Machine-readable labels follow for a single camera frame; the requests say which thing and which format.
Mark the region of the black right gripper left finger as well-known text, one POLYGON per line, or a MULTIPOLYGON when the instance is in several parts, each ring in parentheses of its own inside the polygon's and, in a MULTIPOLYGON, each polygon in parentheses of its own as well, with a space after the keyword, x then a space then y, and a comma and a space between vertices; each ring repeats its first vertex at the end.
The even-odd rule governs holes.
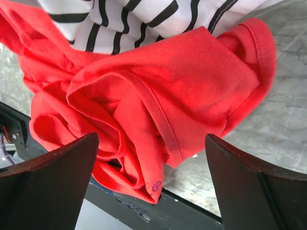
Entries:
POLYGON ((2 230, 73 230, 98 151, 87 134, 36 158, 0 170, 2 230))

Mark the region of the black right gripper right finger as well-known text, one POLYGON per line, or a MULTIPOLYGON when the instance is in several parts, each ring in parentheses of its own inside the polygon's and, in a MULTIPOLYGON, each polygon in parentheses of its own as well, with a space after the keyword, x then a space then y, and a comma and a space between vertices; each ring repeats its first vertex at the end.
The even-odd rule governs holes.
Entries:
POLYGON ((208 134, 205 150, 226 230, 305 230, 307 176, 208 134))

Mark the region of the red tank top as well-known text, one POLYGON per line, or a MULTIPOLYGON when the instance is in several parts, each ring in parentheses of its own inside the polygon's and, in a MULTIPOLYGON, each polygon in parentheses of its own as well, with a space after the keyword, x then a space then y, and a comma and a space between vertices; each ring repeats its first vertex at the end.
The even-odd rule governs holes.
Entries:
POLYGON ((273 36, 257 18, 218 36, 199 27, 110 55, 74 49, 41 6, 3 0, 0 41, 34 95, 31 136, 52 151, 96 132, 93 177, 151 204, 164 165, 199 153, 208 133, 232 131, 276 72, 273 36))

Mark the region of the white black striped tank top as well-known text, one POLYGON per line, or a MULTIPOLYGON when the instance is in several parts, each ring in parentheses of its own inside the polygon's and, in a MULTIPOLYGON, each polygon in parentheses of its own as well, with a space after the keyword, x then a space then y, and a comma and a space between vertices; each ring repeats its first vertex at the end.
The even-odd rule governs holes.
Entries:
POLYGON ((218 36, 273 0, 42 0, 77 50, 116 55, 205 27, 218 36))

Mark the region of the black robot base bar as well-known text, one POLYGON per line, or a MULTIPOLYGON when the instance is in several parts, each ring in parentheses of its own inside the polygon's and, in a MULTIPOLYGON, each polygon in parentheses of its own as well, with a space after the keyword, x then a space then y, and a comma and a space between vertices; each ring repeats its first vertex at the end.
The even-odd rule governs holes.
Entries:
MULTIPOLYGON (((46 153, 29 134, 30 117, 1 103, 0 124, 5 126, 10 146, 17 148, 22 160, 46 153)), ((222 219, 217 215, 163 190, 158 204, 112 192, 91 178, 85 199, 133 230, 222 230, 222 219)))

